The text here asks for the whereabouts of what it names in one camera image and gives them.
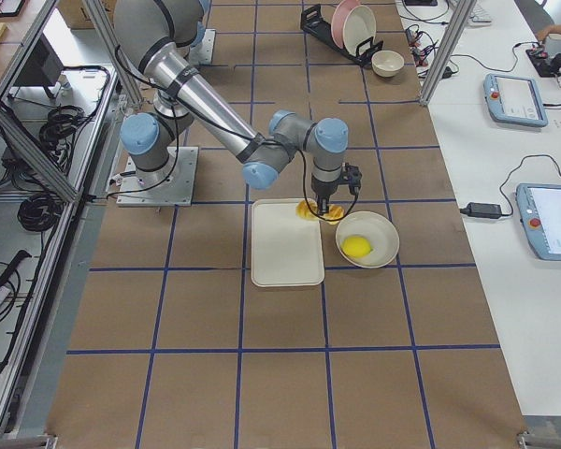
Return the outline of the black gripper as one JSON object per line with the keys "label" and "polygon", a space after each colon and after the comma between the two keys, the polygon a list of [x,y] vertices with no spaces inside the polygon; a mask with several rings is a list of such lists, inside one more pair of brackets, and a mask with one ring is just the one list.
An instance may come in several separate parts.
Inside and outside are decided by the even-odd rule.
{"label": "black gripper", "polygon": [[314,166],[311,175],[311,188],[316,197],[318,215],[326,215],[330,210],[330,198],[339,186],[346,185],[352,196],[359,196],[362,173],[358,166],[344,163],[334,171],[322,170]]}

